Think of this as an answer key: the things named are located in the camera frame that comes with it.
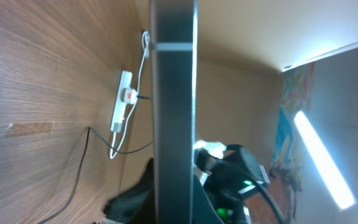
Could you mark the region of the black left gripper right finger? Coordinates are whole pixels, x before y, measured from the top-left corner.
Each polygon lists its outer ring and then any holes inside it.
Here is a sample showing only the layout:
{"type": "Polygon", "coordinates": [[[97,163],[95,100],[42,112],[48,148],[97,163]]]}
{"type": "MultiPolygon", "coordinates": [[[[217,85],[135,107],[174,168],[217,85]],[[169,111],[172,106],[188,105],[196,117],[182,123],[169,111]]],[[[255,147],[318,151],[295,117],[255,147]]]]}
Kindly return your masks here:
{"type": "Polygon", "coordinates": [[[193,176],[193,224],[223,224],[196,175],[193,176]]]}

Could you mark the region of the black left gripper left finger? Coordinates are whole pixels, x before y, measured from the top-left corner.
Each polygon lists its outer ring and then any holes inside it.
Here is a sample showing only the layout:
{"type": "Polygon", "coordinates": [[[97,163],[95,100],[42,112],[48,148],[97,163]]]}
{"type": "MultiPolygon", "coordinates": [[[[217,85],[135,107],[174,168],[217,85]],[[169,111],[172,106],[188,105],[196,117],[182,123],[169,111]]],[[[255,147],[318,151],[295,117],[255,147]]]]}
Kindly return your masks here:
{"type": "Polygon", "coordinates": [[[154,159],[150,158],[139,181],[108,200],[103,208],[105,223],[129,223],[154,191],[154,159]]]}

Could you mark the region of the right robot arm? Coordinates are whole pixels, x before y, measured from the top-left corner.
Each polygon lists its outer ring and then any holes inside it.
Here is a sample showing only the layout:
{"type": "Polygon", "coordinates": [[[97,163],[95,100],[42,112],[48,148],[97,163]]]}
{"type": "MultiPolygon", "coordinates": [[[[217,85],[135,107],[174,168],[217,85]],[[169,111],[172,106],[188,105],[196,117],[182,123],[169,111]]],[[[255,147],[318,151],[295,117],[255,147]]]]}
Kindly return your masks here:
{"type": "Polygon", "coordinates": [[[267,192],[270,185],[264,166],[244,146],[230,144],[218,152],[195,150],[197,167],[203,174],[196,183],[195,223],[251,223],[245,201],[263,196],[279,223],[285,219],[274,199],[267,192]]]}

